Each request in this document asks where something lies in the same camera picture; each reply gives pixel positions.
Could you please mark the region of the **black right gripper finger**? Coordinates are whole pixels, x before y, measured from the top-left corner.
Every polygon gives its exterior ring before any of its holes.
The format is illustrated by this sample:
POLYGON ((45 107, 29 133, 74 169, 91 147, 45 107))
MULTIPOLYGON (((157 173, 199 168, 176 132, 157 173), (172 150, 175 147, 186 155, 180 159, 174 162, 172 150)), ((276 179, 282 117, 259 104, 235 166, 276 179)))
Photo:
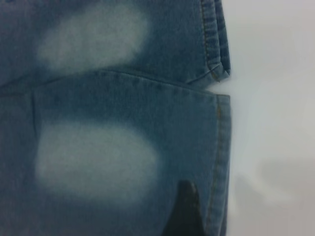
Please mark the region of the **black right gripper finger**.
POLYGON ((194 183, 181 180, 173 210, 167 221, 168 236, 204 236, 200 200, 194 183))

